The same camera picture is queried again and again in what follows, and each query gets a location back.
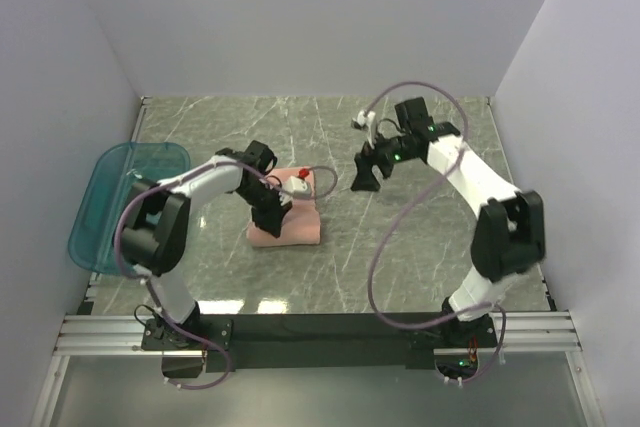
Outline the pink towel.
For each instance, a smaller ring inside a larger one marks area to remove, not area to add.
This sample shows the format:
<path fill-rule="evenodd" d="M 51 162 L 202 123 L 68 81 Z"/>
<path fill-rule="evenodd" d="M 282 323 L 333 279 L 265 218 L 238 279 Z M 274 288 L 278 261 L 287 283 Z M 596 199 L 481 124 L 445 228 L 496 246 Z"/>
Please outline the pink towel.
<path fill-rule="evenodd" d="M 315 178 L 310 166 L 275 169 L 269 175 L 268 182 L 273 185 L 287 183 L 290 177 L 297 177 L 301 172 L 315 194 Z M 281 235 L 274 237 L 259 229 L 252 221 L 248 224 L 247 241 L 254 248 L 285 247 L 295 245 L 318 245 L 321 240 L 320 214 L 315 200 L 292 201 L 291 210 L 285 215 Z"/>

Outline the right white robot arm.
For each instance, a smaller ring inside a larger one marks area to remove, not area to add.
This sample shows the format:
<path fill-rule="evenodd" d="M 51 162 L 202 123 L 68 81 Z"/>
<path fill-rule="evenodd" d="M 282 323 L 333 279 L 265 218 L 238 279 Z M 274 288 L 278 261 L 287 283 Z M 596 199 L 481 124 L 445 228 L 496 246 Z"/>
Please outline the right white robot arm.
<path fill-rule="evenodd" d="M 439 173 L 439 183 L 448 182 L 458 192 L 475 216 L 472 266 L 435 319 L 407 324 L 380 310 L 374 313 L 384 323 L 404 331 L 440 325 L 443 340 L 461 346 L 473 337 L 474 321 L 496 307 L 518 278 L 545 258 L 543 200 L 536 191 L 523 191 L 498 175 L 452 123 L 433 119 L 424 99 L 400 102 L 395 112 L 400 133 L 390 138 L 379 133 L 372 108 L 359 111 L 353 119 L 353 128 L 364 131 L 367 139 L 354 157 L 357 173 L 351 188 L 377 192 L 380 183 L 375 169 L 389 178 L 395 165 L 421 160 Z"/>

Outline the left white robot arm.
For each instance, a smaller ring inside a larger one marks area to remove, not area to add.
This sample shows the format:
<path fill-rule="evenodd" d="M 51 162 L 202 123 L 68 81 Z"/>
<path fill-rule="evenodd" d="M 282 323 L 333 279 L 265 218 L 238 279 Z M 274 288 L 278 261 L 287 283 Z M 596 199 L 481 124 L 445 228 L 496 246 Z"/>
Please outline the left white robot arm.
<path fill-rule="evenodd" d="M 186 250 L 190 215 L 221 194 L 237 194 L 251 207 L 253 223 L 277 237 L 292 197 L 266 176 L 277 157 L 252 141 L 243 151 L 224 148 L 183 174 L 159 181 L 143 178 L 130 190 L 114 233 L 114 254 L 125 276 L 145 284 L 165 335 L 176 347 L 206 343 L 198 302 L 178 272 Z"/>

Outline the black base bar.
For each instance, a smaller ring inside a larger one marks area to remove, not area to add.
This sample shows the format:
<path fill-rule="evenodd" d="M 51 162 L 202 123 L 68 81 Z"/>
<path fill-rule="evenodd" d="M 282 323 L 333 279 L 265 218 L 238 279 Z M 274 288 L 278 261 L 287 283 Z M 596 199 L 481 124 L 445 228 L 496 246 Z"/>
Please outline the black base bar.
<path fill-rule="evenodd" d="M 191 378 L 200 371 L 233 369 L 386 367 L 433 370 L 454 352 L 465 361 L 472 351 L 492 349 L 504 339 L 490 315 L 418 331 L 396 329 L 372 313 L 203 314 L 210 349 L 181 337 L 159 316 L 143 329 L 143 352 L 165 356 L 164 373 Z"/>

